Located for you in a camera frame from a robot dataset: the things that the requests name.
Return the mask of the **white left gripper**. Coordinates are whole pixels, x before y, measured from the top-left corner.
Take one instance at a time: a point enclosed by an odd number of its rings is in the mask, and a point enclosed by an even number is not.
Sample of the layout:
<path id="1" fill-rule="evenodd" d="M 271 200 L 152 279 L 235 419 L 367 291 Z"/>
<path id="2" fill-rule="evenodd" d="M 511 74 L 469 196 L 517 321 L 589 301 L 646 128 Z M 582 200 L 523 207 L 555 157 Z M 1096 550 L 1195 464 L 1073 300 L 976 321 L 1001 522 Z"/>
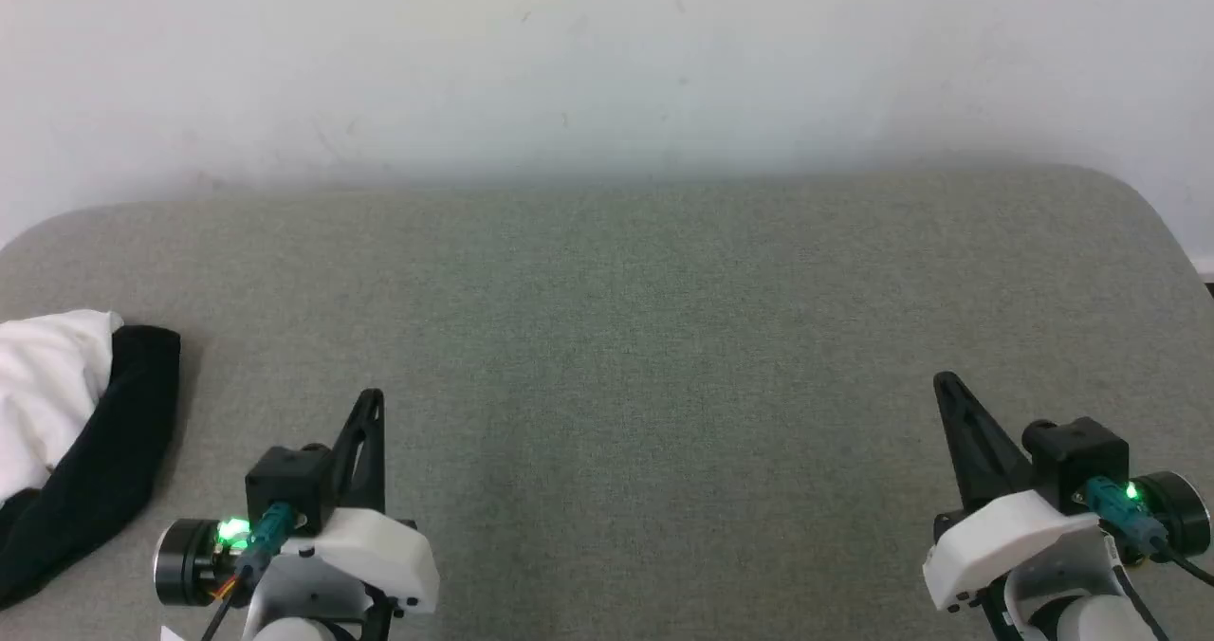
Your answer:
<path id="1" fill-rule="evenodd" d="M 319 537 L 291 539 L 283 551 L 287 602 L 335 619 L 364 616 L 370 589 L 408 614 L 433 614 L 441 577 L 429 538 L 386 512 L 385 396 L 361 391 L 333 446 L 337 510 Z"/>

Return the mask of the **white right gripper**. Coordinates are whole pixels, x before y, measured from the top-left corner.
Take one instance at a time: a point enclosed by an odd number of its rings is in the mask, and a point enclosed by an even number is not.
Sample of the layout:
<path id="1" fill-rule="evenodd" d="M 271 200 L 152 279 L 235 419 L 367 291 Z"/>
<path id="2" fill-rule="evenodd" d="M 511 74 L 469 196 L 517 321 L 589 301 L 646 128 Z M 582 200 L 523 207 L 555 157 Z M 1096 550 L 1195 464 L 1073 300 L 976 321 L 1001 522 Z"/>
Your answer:
<path id="1" fill-rule="evenodd" d="M 971 514 L 944 531 L 924 560 L 929 599 L 944 611 L 961 594 L 988 588 L 1062 537 L 1096 528 L 1097 515 L 1063 515 L 1037 490 L 1027 490 L 1029 459 L 961 378 L 940 371 L 934 388 L 960 510 Z"/>

